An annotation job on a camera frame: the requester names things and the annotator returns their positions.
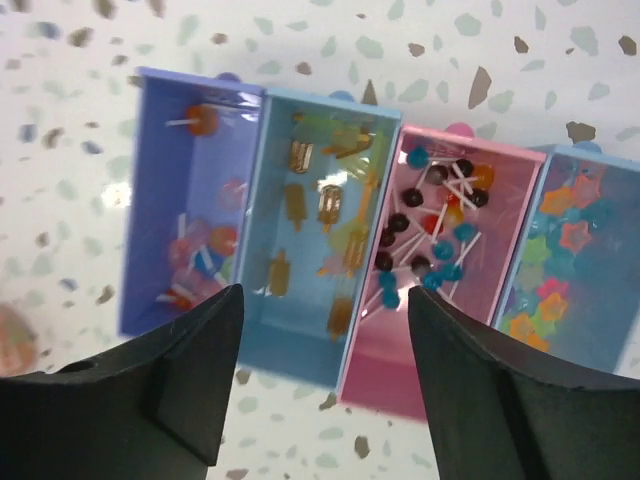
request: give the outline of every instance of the white speckled tabletop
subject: white speckled tabletop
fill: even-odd
[[[138,88],[154,66],[362,96],[517,145],[640,150],[633,0],[0,0],[0,301],[37,368],[115,345]],[[620,373],[640,377],[640,348]],[[211,479],[435,479],[426,426],[237,373]]]

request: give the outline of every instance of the box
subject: box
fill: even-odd
[[[268,91],[239,263],[240,363],[337,387],[400,118]]]
[[[460,182],[452,171],[457,159],[471,162],[471,165],[455,163],[465,170],[459,168],[460,173],[466,173],[465,178],[470,178],[467,181],[469,187],[482,187],[488,191],[488,203],[476,207],[476,211],[468,205],[460,207],[460,199],[450,190],[443,185],[434,185],[440,183],[445,175],[447,182]],[[461,253],[462,244],[454,232],[458,232],[461,238],[465,238],[463,233],[475,238],[473,230],[477,230],[481,235],[461,264],[462,279],[457,286],[456,282],[443,281],[440,292],[445,297],[451,296],[452,303],[467,315],[489,324],[544,161],[544,153],[474,138],[473,130],[464,124],[451,125],[446,131],[402,127],[392,171],[392,186],[387,189],[385,214],[375,238],[378,252],[386,254],[371,256],[341,391],[343,402],[425,419],[407,323],[408,291],[425,278],[427,283],[432,280],[440,282],[443,276],[456,278],[449,275],[454,270],[447,270],[453,267]],[[418,188],[423,203],[410,208],[405,200],[411,205],[417,201],[415,195],[408,195],[406,190],[418,186],[427,162],[429,173]],[[464,190],[462,183],[449,185],[457,191]],[[476,192],[474,195],[475,202],[480,205],[483,200],[480,197],[484,194]],[[398,212],[410,219],[404,231],[399,231],[403,226],[401,222],[391,217]],[[441,212],[446,213],[444,230],[432,244],[421,232],[425,232],[425,226],[434,231],[436,225],[433,221],[437,223]],[[456,229],[461,220],[473,228]],[[389,237],[390,231],[396,231],[395,238]],[[470,236],[466,245],[472,241]],[[442,249],[438,250],[439,256],[447,258],[451,255],[451,259],[437,260],[434,255],[436,245]],[[389,268],[387,254],[393,260],[391,277],[395,279],[391,279],[389,273],[380,275],[380,268]],[[416,255],[427,258],[428,264],[424,259],[422,263],[420,258],[416,260]]]
[[[120,317],[121,333],[132,336],[235,282],[264,92],[150,68],[139,74],[144,85]],[[194,125],[215,131],[194,135]]]
[[[637,323],[640,164],[591,142],[551,150],[494,325],[556,357],[615,372]]]

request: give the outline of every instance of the blue box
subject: blue box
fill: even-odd
[[[639,186],[640,163],[591,142],[551,148],[494,326],[615,372],[640,305]]]
[[[150,68],[139,74],[144,85],[120,312],[125,335],[173,320],[235,282],[264,96],[262,88],[232,79]],[[215,109],[213,134],[167,126],[201,105]],[[189,298],[159,303],[172,286]]]
[[[268,90],[238,266],[245,294],[240,363],[323,387],[338,385],[400,119],[398,111]],[[360,142],[361,135],[370,145],[360,152],[340,160],[336,156],[342,154],[323,153],[332,148],[328,145],[337,148],[341,143],[340,148],[348,150],[347,144],[354,138]],[[299,160],[294,170],[305,171],[305,162],[308,170],[294,172],[291,156]],[[328,186],[339,187],[341,198],[335,188],[323,190]],[[327,211],[322,210],[318,221],[321,205],[329,205],[327,199],[340,205],[339,219],[328,221]],[[364,215],[359,215],[361,207]],[[351,271],[349,261],[343,262],[349,247],[360,250],[359,256],[346,254],[354,261]],[[280,280],[287,269],[289,282],[283,289]],[[328,325],[330,315],[334,321]]]

